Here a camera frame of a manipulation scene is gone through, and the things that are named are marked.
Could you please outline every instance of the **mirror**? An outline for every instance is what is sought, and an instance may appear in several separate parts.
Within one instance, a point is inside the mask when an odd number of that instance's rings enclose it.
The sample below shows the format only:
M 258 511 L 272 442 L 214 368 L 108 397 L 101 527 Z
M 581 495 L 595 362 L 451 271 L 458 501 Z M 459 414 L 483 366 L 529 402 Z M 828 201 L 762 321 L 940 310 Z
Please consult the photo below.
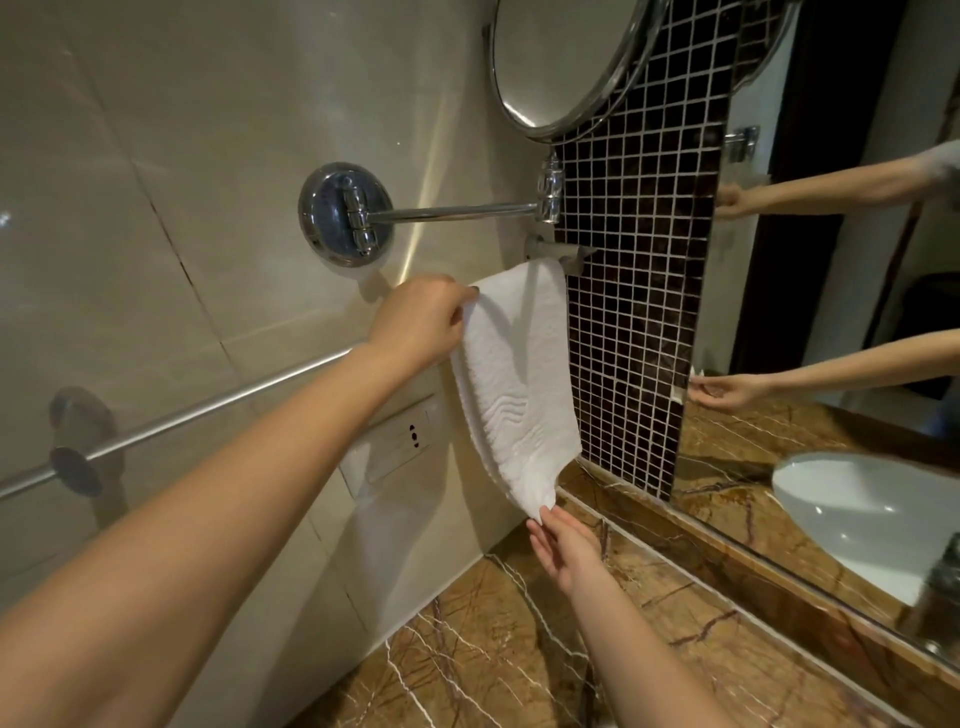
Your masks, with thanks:
M 633 78 L 642 69 L 665 6 L 665 0 L 500 0 L 490 73 L 514 126 L 548 141 L 588 122 L 628 72 Z
M 960 355 L 960 68 L 935 50 L 957 14 L 893 12 L 841 58 L 823 3 L 776 5 L 744 10 L 691 361 L 708 377 L 669 497 L 960 665 L 960 370 L 918 369 L 915 338 Z M 748 58 L 751 38 L 772 52 Z M 830 188 L 853 168 L 859 192 Z M 884 170 L 911 191 L 873 186 Z M 861 356 L 891 344 L 899 373 Z

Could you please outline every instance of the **white towel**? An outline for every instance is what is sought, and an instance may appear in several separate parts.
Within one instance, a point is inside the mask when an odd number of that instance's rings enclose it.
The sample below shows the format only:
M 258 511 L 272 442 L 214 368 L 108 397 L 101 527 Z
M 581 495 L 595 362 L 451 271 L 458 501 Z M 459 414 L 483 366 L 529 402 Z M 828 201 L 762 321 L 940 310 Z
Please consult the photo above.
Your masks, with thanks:
M 453 357 L 470 437 L 493 480 L 530 518 L 556 503 L 580 454 L 573 414 L 566 284 L 556 260 L 532 260 L 476 283 Z

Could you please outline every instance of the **sink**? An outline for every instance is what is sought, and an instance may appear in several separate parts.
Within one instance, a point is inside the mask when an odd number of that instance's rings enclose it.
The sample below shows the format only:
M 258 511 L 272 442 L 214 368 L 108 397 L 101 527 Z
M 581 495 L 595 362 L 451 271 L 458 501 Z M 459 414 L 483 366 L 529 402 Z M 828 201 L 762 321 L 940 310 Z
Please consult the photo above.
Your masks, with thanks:
M 960 478 L 899 460 L 810 452 L 780 463 L 773 483 L 820 548 L 910 606 L 960 531 Z

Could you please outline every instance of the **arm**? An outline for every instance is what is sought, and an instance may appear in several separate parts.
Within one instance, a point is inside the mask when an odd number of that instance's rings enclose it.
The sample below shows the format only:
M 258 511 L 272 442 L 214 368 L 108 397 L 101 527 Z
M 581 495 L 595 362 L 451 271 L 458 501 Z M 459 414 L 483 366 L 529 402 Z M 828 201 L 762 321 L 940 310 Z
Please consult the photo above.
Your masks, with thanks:
M 367 419 L 476 293 L 413 279 L 369 341 L 97 538 L 0 621 L 0 726 L 160 726 Z
M 834 215 L 857 207 L 892 206 L 920 200 L 941 183 L 922 156 L 854 167 L 804 180 L 717 190 L 716 217 Z
M 765 397 L 869 389 L 960 375 L 960 328 L 892 341 L 862 352 L 769 375 L 692 376 L 687 396 L 721 412 Z
M 654 632 L 600 560 L 600 545 L 562 508 L 528 521 L 543 568 L 570 599 L 617 725 L 734 728 L 710 692 Z

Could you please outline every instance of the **electrical outlet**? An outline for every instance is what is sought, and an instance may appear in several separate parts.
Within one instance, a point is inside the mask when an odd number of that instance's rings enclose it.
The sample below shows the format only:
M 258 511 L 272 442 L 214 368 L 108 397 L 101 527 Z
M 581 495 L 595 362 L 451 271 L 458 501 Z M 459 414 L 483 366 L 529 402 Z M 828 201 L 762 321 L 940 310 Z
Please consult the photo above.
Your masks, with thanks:
M 429 450 L 439 418 L 440 398 L 433 395 L 364 432 L 340 463 L 353 498 L 370 497 L 387 475 Z

